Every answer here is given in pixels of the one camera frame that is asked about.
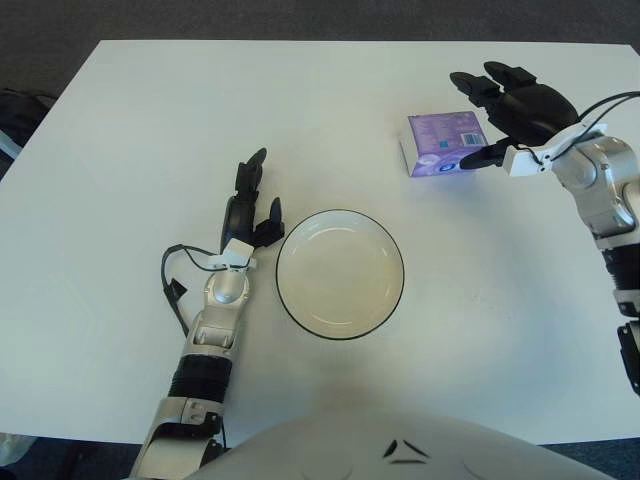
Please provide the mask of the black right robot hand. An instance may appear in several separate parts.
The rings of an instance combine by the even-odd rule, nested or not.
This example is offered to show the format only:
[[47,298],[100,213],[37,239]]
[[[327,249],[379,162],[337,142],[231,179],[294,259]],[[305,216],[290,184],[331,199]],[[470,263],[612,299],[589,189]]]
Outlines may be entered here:
[[542,146],[578,122],[574,106],[527,70],[496,61],[486,62],[484,69],[485,76],[453,72],[449,78],[505,137],[464,157],[462,170],[500,166],[508,147]]

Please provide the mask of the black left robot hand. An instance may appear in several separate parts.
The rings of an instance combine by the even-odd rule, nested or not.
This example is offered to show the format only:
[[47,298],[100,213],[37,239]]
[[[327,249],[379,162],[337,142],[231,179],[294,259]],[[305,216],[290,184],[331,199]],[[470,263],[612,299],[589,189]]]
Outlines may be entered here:
[[269,217],[255,225],[258,187],[263,174],[263,163],[267,149],[260,148],[248,161],[238,164],[235,179],[235,194],[227,202],[220,249],[236,239],[254,248],[268,247],[285,236],[282,220],[282,205],[279,197],[273,199]]

